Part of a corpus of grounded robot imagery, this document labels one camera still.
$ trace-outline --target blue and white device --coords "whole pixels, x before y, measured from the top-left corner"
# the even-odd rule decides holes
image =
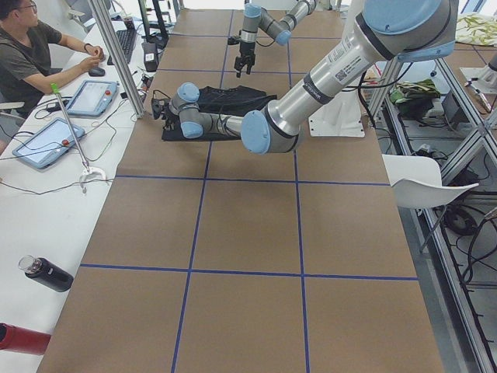
[[[117,82],[85,80],[66,106],[74,117],[100,117],[117,93]]]
[[[72,127],[78,138],[85,134],[83,128],[74,124]],[[55,163],[74,144],[75,140],[67,122],[56,118],[15,148],[12,154],[18,157],[19,161],[35,169],[45,169]]]

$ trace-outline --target red object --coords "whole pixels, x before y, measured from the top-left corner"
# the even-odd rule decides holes
[[[0,323],[0,350],[43,355],[51,337],[50,334]]]

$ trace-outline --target black hair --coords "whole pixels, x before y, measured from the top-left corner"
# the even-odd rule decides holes
[[[0,21],[6,19],[10,12],[16,9],[22,0],[0,0]]]

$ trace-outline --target white table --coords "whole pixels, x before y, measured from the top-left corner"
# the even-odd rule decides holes
[[[123,27],[123,24],[118,24],[116,27]],[[93,27],[85,41],[94,45],[103,45],[97,26]],[[144,68],[140,43],[141,40],[138,37],[129,64],[131,73],[137,71],[133,75],[136,83],[141,80],[141,69]],[[74,53],[68,62],[68,67],[79,63],[85,57],[87,55],[83,53]],[[119,81],[114,66],[108,66],[106,62],[100,66],[106,70],[104,77],[95,78],[83,74],[61,89],[62,96],[71,96],[86,79]],[[121,92],[123,92],[122,86],[120,86],[119,93]],[[41,101],[52,97],[45,96]],[[85,128],[88,133],[93,129],[95,122],[102,121],[109,113],[112,113],[121,101],[120,95],[117,94],[111,107],[100,118],[74,119],[73,123]],[[63,116],[61,112],[57,112],[46,120],[37,120],[34,115],[31,115],[20,131],[36,132],[47,124],[48,120],[55,117]],[[109,122],[116,128],[116,136],[105,154],[98,161],[90,162],[91,166],[103,169],[108,179],[112,179],[116,174],[117,164],[123,156],[135,120],[132,106],[127,104],[124,104],[109,119]],[[102,125],[82,139],[83,151],[91,159],[97,157],[106,147],[112,134],[111,128],[106,124]],[[4,183],[42,192],[78,182],[84,167],[74,148],[48,169],[39,171],[21,163],[18,159],[7,159],[12,157],[12,150],[18,144],[19,142],[12,140],[0,160],[0,177],[3,178]],[[27,254],[42,256],[75,275],[109,192],[110,184],[90,183],[87,185],[86,194],[83,194],[79,185],[75,185],[43,196],[0,185],[0,211],[2,212],[0,322],[45,333],[53,332],[68,293],[57,293],[28,279],[17,268],[17,263]],[[41,358],[0,351],[0,371],[2,373],[35,372]]]

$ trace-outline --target black mouse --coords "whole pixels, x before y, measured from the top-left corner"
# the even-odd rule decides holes
[[[106,71],[103,68],[90,68],[88,71],[88,74],[90,76],[104,76],[106,74]]]

